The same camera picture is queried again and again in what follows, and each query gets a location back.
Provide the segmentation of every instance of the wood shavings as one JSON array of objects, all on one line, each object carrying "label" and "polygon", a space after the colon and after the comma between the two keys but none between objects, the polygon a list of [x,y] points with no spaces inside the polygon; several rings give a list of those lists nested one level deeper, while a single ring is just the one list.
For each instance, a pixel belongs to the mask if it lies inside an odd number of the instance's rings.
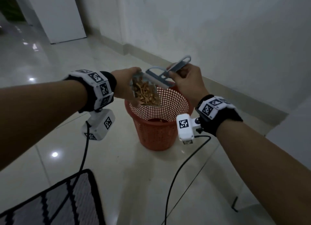
[{"label": "wood shavings", "polygon": [[134,95],[138,97],[141,105],[161,106],[160,97],[154,84],[143,80],[142,76],[134,77],[132,82]]}]

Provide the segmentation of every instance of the gray rug with black stripes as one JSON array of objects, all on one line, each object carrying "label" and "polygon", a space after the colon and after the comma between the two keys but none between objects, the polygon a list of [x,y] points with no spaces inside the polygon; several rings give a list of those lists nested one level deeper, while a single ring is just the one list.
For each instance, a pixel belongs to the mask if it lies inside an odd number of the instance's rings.
[{"label": "gray rug with black stripes", "polygon": [[[68,197],[59,213],[53,215]],[[84,169],[0,214],[0,225],[105,224],[93,173]]]}]

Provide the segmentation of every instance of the basket rim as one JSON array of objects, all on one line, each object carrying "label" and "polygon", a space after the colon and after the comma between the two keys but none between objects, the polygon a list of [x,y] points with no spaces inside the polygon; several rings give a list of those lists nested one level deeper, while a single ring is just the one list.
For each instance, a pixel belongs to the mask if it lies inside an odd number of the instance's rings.
[{"label": "basket rim", "polygon": [[[170,87],[169,89],[172,89],[178,93],[180,93],[179,89],[177,88],[177,86],[173,86],[173,87]],[[190,104],[190,101],[185,97],[183,96],[187,103],[188,103],[188,106],[189,106],[189,110],[187,111],[187,114],[191,115],[192,112],[193,112],[193,106]],[[131,110],[130,108],[130,102],[127,101],[127,100],[124,100],[124,105],[125,105],[125,109],[127,111],[127,113],[132,117],[133,120],[136,120],[136,121],[139,121],[139,122],[142,122],[143,124],[147,124],[147,125],[151,125],[151,126],[173,126],[173,125],[176,125],[176,119],[174,121],[171,121],[171,122],[167,122],[167,123],[162,123],[162,122],[151,122],[151,121],[148,121],[148,120],[145,120],[141,117],[138,117],[136,114],[133,113],[133,111]]]}]

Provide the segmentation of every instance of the red plastic basket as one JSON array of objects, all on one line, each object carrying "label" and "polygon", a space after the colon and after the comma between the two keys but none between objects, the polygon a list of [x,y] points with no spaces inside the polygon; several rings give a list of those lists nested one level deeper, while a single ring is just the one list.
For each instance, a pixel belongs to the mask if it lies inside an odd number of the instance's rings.
[{"label": "red plastic basket", "polygon": [[125,108],[133,118],[141,144],[150,150],[162,151],[175,142],[177,115],[191,115],[193,107],[176,86],[169,89],[157,87],[157,91],[161,107],[143,106],[136,109],[125,101]]}]

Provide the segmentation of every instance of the baseboard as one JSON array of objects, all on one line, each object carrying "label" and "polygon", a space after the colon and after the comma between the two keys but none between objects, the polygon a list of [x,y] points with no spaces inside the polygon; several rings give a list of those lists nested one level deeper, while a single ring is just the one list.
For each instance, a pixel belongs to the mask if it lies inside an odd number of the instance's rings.
[{"label": "baseboard", "polygon": [[[152,66],[167,67],[172,64],[171,62],[163,58],[160,58],[154,54],[150,54],[149,52],[135,47],[131,44],[122,45],[110,38],[102,36],[98,29],[90,28],[87,26],[85,26],[85,29],[88,34],[97,36],[103,42],[103,44],[118,52],[119,54],[131,54],[134,57],[139,58]],[[222,85],[209,78],[203,77],[203,81],[210,93],[224,97],[228,101],[234,103],[234,105],[238,109],[262,120],[263,122],[271,126],[278,125],[288,115],[288,113],[285,113],[263,102],[260,102],[241,92],[230,89],[227,86]]]}]

